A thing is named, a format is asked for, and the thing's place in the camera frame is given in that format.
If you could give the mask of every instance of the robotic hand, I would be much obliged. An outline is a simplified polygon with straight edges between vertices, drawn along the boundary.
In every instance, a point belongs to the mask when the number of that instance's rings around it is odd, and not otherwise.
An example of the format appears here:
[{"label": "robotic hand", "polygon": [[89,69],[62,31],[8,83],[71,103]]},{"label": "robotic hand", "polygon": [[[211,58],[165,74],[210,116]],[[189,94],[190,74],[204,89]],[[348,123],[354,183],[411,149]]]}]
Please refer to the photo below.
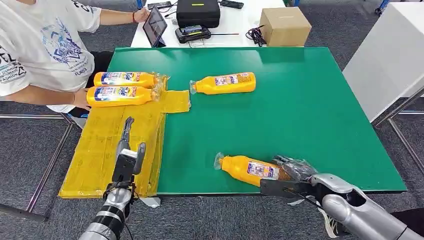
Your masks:
[{"label": "robotic hand", "polygon": [[305,173],[316,172],[305,161],[276,156],[274,162],[295,180],[262,179],[262,194],[285,198],[301,196],[308,201],[304,196],[312,195],[328,215],[362,240],[424,240],[424,237],[389,214],[357,186],[340,177],[329,173],[315,173],[305,177]]},{"label": "robotic hand", "polygon": [[105,202],[91,224],[79,240],[119,240],[125,221],[130,214],[130,205],[138,198],[135,196],[134,176],[141,171],[146,153],[146,144],[142,142],[138,151],[130,150],[130,130],[134,122],[129,117],[123,128],[122,138],[116,149],[116,164],[112,183],[103,194]]}]

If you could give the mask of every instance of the yellow bottle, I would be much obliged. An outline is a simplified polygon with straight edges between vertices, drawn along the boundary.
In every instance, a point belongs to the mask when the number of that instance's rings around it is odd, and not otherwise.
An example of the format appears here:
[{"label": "yellow bottle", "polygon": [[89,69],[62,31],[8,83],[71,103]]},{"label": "yellow bottle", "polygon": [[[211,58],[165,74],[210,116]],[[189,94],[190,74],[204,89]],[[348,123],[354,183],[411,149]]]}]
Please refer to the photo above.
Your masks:
[{"label": "yellow bottle", "polygon": [[222,169],[231,177],[248,184],[261,186],[261,179],[290,180],[289,175],[278,165],[248,158],[247,156],[224,156],[216,154],[213,167]]},{"label": "yellow bottle", "polygon": [[190,81],[190,93],[231,94],[255,90],[256,77],[253,72],[241,72],[222,76],[207,76],[200,81]]},{"label": "yellow bottle", "polygon": [[147,89],[142,86],[94,86],[88,89],[87,102],[92,107],[115,107],[142,105],[158,101],[162,94],[160,86]]},{"label": "yellow bottle", "polygon": [[94,86],[134,86],[151,89],[162,84],[162,78],[147,72],[98,72],[94,76]]}]

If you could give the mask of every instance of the green table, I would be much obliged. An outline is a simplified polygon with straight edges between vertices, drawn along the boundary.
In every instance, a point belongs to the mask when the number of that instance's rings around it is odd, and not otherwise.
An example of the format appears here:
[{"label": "green table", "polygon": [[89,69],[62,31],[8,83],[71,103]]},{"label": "green table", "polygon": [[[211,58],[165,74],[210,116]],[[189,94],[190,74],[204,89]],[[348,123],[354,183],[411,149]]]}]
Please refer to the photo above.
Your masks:
[{"label": "green table", "polygon": [[254,72],[250,93],[191,96],[166,117],[158,195],[254,194],[213,168],[217,152],[305,159],[364,191],[405,191],[398,171],[326,47],[121,48],[111,72],[159,72],[169,90],[206,76]]}]

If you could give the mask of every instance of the white t-shirt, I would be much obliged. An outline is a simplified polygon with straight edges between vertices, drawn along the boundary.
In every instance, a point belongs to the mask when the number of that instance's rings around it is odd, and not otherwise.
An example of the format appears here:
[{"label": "white t-shirt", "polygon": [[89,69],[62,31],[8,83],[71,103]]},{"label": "white t-shirt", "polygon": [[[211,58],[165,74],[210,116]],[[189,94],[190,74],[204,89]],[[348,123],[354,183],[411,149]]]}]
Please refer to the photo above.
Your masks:
[{"label": "white t-shirt", "polygon": [[[73,0],[27,5],[0,0],[0,97],[28,85],[74,92],[94,71],[94,57],[78,32],[95,32],[101,9]],[[73,105],[50,105],[68,113]]]}]

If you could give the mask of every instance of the black case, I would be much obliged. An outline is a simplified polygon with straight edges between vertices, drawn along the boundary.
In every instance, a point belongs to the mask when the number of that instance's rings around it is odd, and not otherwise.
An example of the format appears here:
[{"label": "black case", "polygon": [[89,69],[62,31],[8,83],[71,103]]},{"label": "black case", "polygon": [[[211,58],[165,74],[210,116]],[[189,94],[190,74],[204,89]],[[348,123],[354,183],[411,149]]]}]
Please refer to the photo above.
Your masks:
[{"label": "black case", "polygon": [[220,18],[217,0],[178,0],[176,20],[180,28],[202,25],[212,29],[218,27]]}]

